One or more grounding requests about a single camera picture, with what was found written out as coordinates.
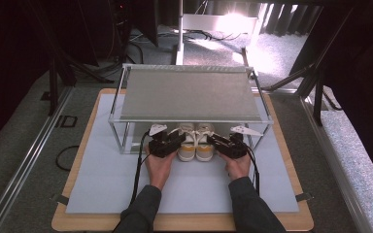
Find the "forearm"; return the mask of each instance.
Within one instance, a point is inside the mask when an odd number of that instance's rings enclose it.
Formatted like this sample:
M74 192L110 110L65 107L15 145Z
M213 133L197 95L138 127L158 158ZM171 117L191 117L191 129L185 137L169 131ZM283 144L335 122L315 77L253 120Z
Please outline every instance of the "forearm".
M134 203L120 214L120 223L114 232L153 232L153 221L158 212L161 191L146 185Z
M250 178L229 184L237 232L286 232L266 203L256 194Z

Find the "person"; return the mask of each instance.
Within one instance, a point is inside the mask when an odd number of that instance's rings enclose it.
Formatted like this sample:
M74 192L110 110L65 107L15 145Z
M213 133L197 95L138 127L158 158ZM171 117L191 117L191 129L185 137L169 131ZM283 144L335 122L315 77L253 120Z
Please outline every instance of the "person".
M146 165L150 184L144 186L135 201L120 214L120 222L114 232L153 232L153 221L158 212L161 191L171 172L172 160L177 152L164 158L150 155ZM256 194L249 178L251 159L248 155L231 159L221 154L225 160L225 170L231 179L228 185L232 213L237 232L286 232L284 226Z

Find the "wooden table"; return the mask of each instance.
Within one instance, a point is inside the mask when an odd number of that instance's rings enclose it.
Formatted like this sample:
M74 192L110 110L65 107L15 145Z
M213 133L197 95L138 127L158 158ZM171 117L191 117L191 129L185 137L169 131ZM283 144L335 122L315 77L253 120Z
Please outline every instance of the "wooden table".
M86 143L95 121L98 103L101 94L115 94L115 89L102 89L99 92L89 122L87 124L81 145L78 149L77 156L72 166L66 185L62 195L70 197L72 188L78 177L78 172L83 160ZM281 131L280 123L275 115L274 108L268 95L265 96L265 101L268 105L274 124L272 126L277 142L283 156L283 160L287 167L288 176L294 190L295 195L302 193L301 184L296 175L292 160L289 156L286 141ZM308 231L314 227L314 222L311 217L310 210L306 201L298 202L298 213L275 213L277 218L283 224L287 231ZM52 219L52 227L58 231L111 231L119 222L119 214L73 214L65 213L66 206L58 204ZM153 224L153 229L156 231L234 231L234 221L232 214L158 214Z

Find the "shoe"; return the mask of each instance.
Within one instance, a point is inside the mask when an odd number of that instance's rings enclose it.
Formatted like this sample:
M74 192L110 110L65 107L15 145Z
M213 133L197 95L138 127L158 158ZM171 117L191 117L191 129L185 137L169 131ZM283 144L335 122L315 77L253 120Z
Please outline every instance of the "shoe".
M183 162L189 162L195 156L196 137L193 123L180 123L178 131L181 134L186 133L186 140L181 143L178 149L178 157Z
M214 134L214 125L212 123L199 123L195 134L196 158L202 162L211 160L214 155L214 146L207 143L207 136Z

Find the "white tag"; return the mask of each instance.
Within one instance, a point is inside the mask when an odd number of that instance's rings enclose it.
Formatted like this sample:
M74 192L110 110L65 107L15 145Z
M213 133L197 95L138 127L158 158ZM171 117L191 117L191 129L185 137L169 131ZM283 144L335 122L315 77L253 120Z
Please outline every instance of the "white tag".
M153 126L151 126L151 129L150 129L150 136L153 136L161 131L164 131L165 129L167 129L167 126L166 124L153 124Z
M231 127L231 131L235 133L245 134L245 135L253 135L253 136L262 136L263 134L259 133L256 130L251 128L244 127L242 125Z

